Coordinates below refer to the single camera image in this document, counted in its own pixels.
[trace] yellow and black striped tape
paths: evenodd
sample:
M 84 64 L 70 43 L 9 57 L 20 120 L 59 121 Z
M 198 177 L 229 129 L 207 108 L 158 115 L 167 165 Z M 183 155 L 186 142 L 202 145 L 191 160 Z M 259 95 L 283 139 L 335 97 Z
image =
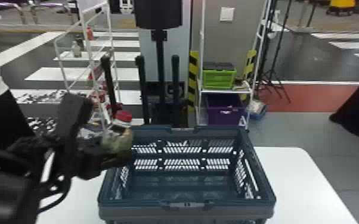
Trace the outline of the yellow and black striped tape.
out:
M 189 79 L 188 79 L 188 111 L 195 111 L 195 102 L 197 96 L 197 60 L 199 59 L 198 51 L 191 51 L 189 56 Z
M 255 67 L 255 56 L 256 51 L 255 50 L 249 50 L 247 52 L 246 61 L 245 61 L 245 67 L 243 69 L 243 78 L 246 78 L 246 81 L 250 84 L 252 87 L 253 82 L 253 68 Z M 244 101 L 247 98 L 247 94 L 241 94 L 241 100 Z

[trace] white table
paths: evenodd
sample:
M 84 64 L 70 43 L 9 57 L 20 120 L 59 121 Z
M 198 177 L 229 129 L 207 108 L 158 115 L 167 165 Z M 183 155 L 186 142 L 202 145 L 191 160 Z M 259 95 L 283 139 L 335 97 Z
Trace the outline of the white table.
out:
M 255 149 L 277 197 L 274 216 L 267 224 L 357 224 L 306 151 L 301 148 Z M 37 223 L 105 223 L 98 217 L 97 204 L 103 178 L 104 173 L 91 181 L 74 178 L 67 198 L 40 214 Z

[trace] gray wall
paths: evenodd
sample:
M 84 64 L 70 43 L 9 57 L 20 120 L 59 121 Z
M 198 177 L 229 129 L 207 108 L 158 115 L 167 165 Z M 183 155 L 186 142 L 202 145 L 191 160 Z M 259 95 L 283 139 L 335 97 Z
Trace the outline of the gray wall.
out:
M 172 81 L 171 57 L 179 55 L 179 81 L 188 82 L 189 35 L 191 0 L 182 0 L 182 26 L 167 30 L 164 41 L 164 68 L 166 82 Z M 150 30 L 139 29 L 141 53 L 145 56 L 146 81 L 157 82 L 156 43 L 151 41 Z
M 238 74 L 256 35 L 264 0 L 206 0 L 204 61 L 231 62 Z M 220 22 L 221 7 L 234 7 L 234 20 Z M 194 0 L 192 50 L 199 50 L 202 0 Z

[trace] bottle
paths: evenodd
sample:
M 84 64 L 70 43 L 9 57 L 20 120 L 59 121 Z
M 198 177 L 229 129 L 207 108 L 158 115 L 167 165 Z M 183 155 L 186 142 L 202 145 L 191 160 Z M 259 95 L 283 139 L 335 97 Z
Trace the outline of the bottle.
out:
M 74 55 L 74 57 L 76 57 L 76 58 L 79 58 L 82 56 L 81 47 L 78 46 L 76 41 L 72 42 L 71 51 L 72 51 L 72 54 Z
M 83 39 L 82 39 L 82 37 L 80 35 L 76 35 L 75 41 L 78 44 L 78 46 L 80 46 L 81 51 L 85 50 L 85 47 L 83 45 Z
M 93 41 L 93 31 L 89 26 L 86 28 L 86 35 L 88 36 L 88 40 Z
M 131 121 L 132 114 L 129 111 L 117 111 L 112 127 L 103 133 L 101 139 L 101 147 L 106 153 L 131 152 L 133 139 Z

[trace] purple bin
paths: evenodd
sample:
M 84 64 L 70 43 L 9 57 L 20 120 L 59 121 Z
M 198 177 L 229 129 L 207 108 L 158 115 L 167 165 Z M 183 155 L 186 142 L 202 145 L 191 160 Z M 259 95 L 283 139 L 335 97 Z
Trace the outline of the purple bin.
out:
M 207 94 L 209 125 L 238 125 L 245 106 L 239 94 Z

